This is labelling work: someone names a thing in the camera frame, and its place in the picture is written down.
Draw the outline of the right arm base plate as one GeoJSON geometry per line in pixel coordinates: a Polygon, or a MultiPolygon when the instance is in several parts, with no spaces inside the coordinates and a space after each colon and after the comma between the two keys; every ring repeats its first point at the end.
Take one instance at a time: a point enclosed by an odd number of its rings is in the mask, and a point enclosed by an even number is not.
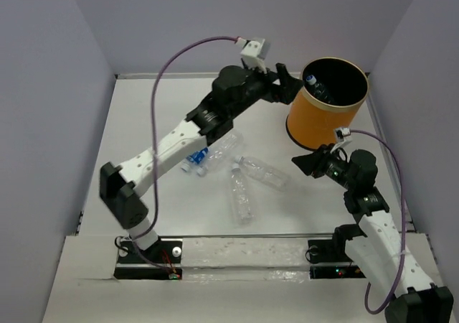
{"type": "Polygon", "coordinates": [[[310,239],[305,258],[310,263],[310,278],[365,278],[362,270],[335,245],[332,239],[310,239]]]}

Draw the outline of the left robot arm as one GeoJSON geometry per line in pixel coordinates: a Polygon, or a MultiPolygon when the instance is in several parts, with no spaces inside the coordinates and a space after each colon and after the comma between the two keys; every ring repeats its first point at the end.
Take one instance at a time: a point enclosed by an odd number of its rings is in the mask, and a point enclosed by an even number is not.
{"type": "Polygon", "coordinates": [[[187,113],[177,127],[151,148],[118,166],[108,162],[100,168],[99,195],[124,229],[140,260],[150,262],[158,255],[155,220],[148,219],[142,196],[157,190],[158,179],[193,154],[222,138],[234,120],[259,100],[290,104],[302,88],[282,63],[274,72],[230,65],[220,70],[210,92],[187,113]]]}

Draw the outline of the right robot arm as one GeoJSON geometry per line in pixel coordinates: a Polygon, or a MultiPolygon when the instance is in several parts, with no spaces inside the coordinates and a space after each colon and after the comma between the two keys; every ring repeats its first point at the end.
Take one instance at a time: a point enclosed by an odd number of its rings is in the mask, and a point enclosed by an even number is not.
{"type": "Polygon", "coordinates": [[[302,173],[328,177],[345,189],[344,204],[353,224],[335,229],[331,254],[350,258],[385,299],[381,311],[387,322],[449,322],[454,298],[422,269],[406,245],[405,233],[394,223],[389,205],[375,185],[377,159],[357,149],[348,159],[332,144],[292,159],[302,173]]]}

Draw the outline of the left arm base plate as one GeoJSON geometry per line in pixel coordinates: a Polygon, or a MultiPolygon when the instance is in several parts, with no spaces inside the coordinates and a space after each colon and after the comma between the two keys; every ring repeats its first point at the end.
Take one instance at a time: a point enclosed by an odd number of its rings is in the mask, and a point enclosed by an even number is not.
{"type": "Polygon", "coordinates": [[[117,236],[113,276],[118,280],[178,281],[182,279],[183,240],[160,238],[146,250],[136,249],[128,237],[117,236]]]}

